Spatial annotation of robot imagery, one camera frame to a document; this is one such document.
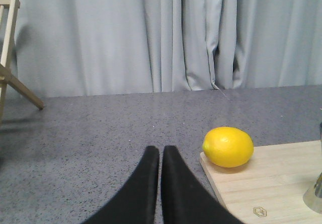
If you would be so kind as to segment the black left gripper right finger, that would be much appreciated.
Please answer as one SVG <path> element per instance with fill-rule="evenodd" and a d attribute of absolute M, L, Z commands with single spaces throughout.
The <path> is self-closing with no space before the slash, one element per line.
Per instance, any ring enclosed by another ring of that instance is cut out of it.
<path fill-rule="evenodd" d="M 204 189 L 173 145 L 164 148 L 161 199 L 164 223 L 242 223 Z"/>

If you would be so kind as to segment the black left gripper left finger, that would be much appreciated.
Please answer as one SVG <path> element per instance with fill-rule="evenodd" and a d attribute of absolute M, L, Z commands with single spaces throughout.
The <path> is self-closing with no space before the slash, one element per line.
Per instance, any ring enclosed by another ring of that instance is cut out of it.
<path fill-rule="evenodd" d="M 154 223 L 159 150 L 147 146 L 122 188 L 85 223 Z"/>

